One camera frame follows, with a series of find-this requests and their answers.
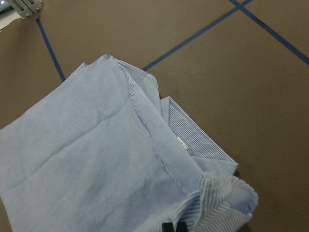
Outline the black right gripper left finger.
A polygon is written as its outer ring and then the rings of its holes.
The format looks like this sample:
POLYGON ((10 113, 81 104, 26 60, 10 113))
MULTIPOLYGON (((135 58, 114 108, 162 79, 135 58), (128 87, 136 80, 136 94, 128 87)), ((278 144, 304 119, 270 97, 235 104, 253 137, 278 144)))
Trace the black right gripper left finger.
POLYGON ((171 222, 165 222, 162 224, 162 232, 174 232, 174 227, 171 222))

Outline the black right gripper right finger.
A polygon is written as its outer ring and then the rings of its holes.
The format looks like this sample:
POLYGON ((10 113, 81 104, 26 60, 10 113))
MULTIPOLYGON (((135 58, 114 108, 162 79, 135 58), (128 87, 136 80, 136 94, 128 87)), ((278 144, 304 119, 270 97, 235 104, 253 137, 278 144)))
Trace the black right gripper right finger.
POLYGON ((185 222, 178 222, 176 232, 187 232, 187 224, 185 222))

